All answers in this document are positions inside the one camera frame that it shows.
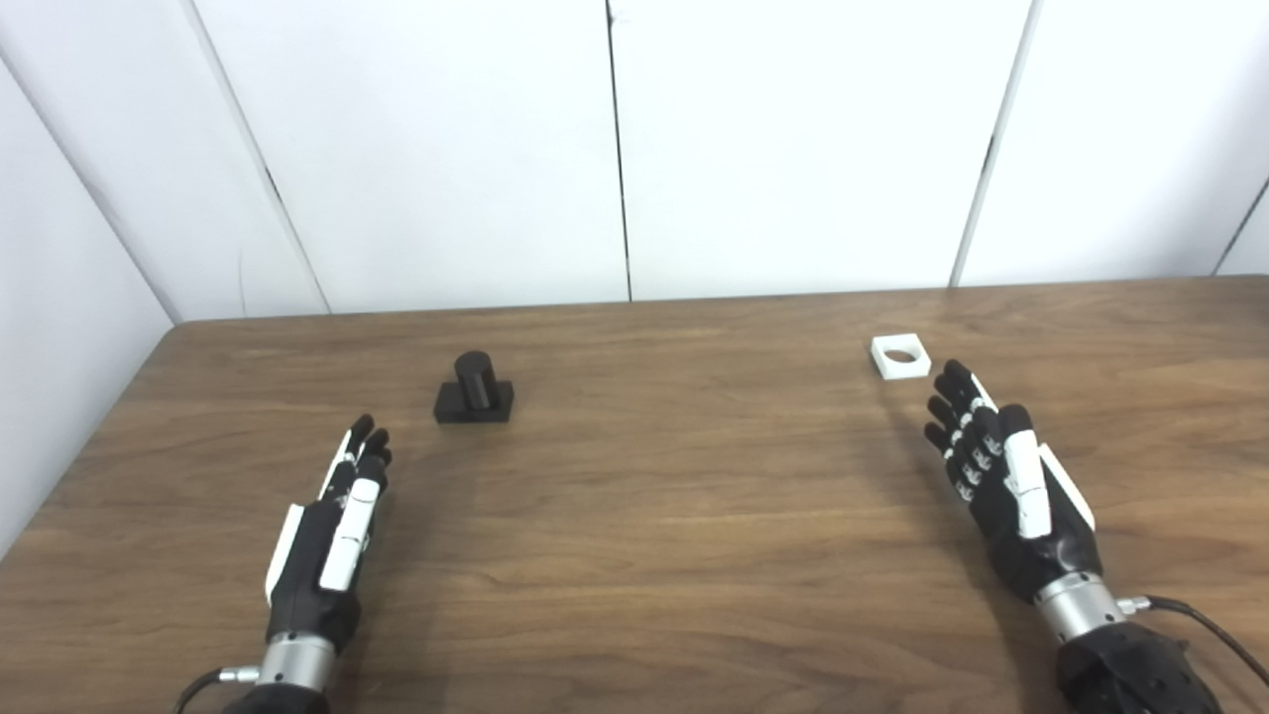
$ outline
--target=black cylinder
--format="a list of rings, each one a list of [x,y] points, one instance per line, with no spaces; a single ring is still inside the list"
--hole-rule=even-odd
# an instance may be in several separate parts
[[[499,406],[494,361],[483,351],[466,351],[454,360],[454,373],[468,410],[494,410]]]

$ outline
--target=robotic hand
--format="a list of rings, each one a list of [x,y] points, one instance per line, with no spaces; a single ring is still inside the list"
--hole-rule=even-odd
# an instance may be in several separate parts
[[[1155,606],[1117,600],[1101,581],[1096,524],[1027,410],[996,410],[978,379],[952,360],[929,402],[925,438],[987,542],[1005,587],[1034,604],[1061,643],[1057,684],[1077,714],[1220,714],[1181,644],[1128,623]]]
[[[265,576],[269,625],[260,666],[213,670],[178,699],[179,714],[203,686],[255,682],[225,714],[329,714],[325,689],[335,658],[362,616],[357,578],[374,506],[387,490],[388,434],[363,416],[344,435],[317,500],[292,506]]]

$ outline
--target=cable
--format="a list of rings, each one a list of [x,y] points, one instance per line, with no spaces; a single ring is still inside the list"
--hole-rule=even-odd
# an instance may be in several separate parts
[[[180,692],[180,696],[176,698],[176,704],[171,705],[171,714],[181,714],[181,711],[185,710],[185,705],[189,704],[190,699],[194,699],[195,694],[203,691],[203,687],[206,687],[207,685],[216,685],[220,684],[220,681],[221,681],[221,670],[216,668],[212,670],[211,672],[207,672],[206,675],[202,675],[197,680],[189,682],[189,686],[185,687],[185,691]]]
[[[1233,639],[1233,635],[1225,632],[1225,629],[1221,628],[1221,625],[1213,623],[1207,615],[1199,613],[1189,604],[1181,602],[1180,600],[1171,600],[1167,597],[1159,597],[1155,595],[1147,595],[1146,600],[1150,601],[1151,610],[1167,610],[1170,613],[1180,613],[1181,615],[1189,615],[1190,618],[1198,620],[1200,625],[1212,630],[1212,634],[1221,638],[1221,642],[1228,646],[1228,648],[1232,649],[1235,654],[1242,658],[1242,661],[1246,662],[1247,667],[1251,667],[1251,671],[1255,672],[1258,677],[1260,677],[1260,681],[1264,682],[1265,686],[1269,686],[1269,671],[1265,671],[1264,665],[1261,665],[1250,652],[1247,652],[1245,647],[1239,644],[1239,640]]]

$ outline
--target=wooden table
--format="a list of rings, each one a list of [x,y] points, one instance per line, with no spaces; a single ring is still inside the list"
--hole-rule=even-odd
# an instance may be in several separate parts
[[[1117,594],[1269,657],[1269,278],[1173,279],[181,325],[0,564],[0,710],[165,711],[256,662],[286,506],[368,411],[396,462],[339,714],[1062,711],[923,441],[930,382],[869,360],[896,331],[1030,408]],[[509,425],[433,421],[471,347]]]

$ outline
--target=white square block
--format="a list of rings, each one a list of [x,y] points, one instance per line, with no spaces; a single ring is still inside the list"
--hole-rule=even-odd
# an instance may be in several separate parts
[[[911,363],[898,363],[886,355],[887,351],[906,351],[915,356]],[[877,370],[887,380],[910,380],[914,378],[928,378],[930,375],[930,355],[925,351],[925,345],[916,332],[887,334],[873,337],[873,363]]]

